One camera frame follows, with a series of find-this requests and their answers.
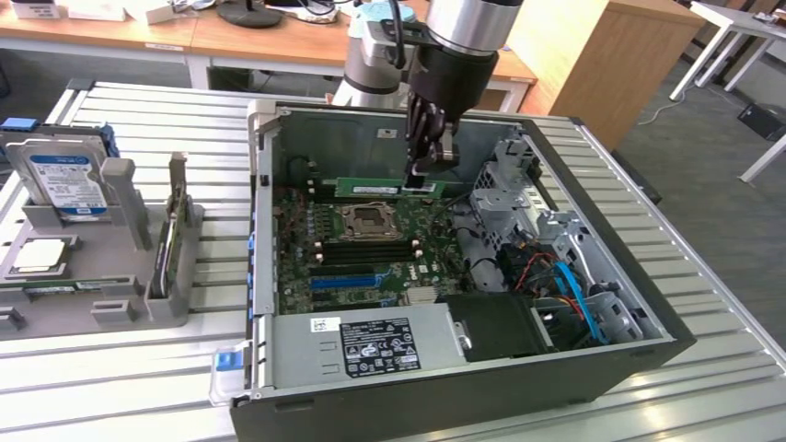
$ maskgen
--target warning label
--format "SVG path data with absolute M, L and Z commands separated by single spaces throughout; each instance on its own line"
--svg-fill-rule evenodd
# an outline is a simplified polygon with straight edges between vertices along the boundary
M 342 324 L 342 345 L 352 378 L 420 368 L 407 318 Z
M 88 177 L 92 168 L 87 157 L 33 155 L 29 159 L 55 207 L 73 215 L 105 212 L 100 185 Z

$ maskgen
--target white box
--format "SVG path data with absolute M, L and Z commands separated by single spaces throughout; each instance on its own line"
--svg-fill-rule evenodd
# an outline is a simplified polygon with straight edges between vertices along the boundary
M 60 12 L 53 0 L 51 2 L 41 0 L 36 3 L 11 0 L 11 7 L 16 18 L 60 18 Z
M 69 2 L 69 18 L 125 21 L 125 9 L 112 0 L 79 0 Z
M 155 25 L 175 18 L 175 9 L 164 0 L 131 0 L 125 11 L 133 19 L 147 25 Z

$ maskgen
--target cpu socket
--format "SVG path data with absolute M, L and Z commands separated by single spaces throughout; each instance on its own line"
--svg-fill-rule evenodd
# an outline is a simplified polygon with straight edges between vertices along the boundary
M 395 226 L 395 209 L 386 203 L 350 205 L 339 208 L 344 219 L 344 234 L 348 241 L 394 241 L 402 238 Z

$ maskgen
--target white cable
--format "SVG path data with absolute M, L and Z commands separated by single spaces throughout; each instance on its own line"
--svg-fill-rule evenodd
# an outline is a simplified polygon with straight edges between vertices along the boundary
M 671 109 L 675 108 L 677 106 L 679 106 L 681 104 L 683 104 L 683 102 L 686 101 L 686 93 L 690 89 L 693 89 L 697 85 L 693 84 L 690 85 L 690 87 L 682 91 L 682 93 L 679 94 L 679 99 L 677 100 L 675 103 L 671 103 L 670 105 L 663 106 L 662 108 L 659 108 L 655 111 L 655 115 L 653 115 L 653 118 L 650 120 L 647 120 L 646 122 L 641 122 L 637 124 L 637 126 L 646 126 L 647 124 L 653 124 L 655 122 L 655 120 L 658 119 L 658 116 L 661 115 L 661 112 L 665 111 L 666 109 Z

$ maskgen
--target power supply label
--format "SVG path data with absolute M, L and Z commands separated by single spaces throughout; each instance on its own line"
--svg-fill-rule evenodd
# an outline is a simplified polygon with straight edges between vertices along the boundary
M 342 324 L 342 345 L 351 378 L 420 368 L 407 318 Z

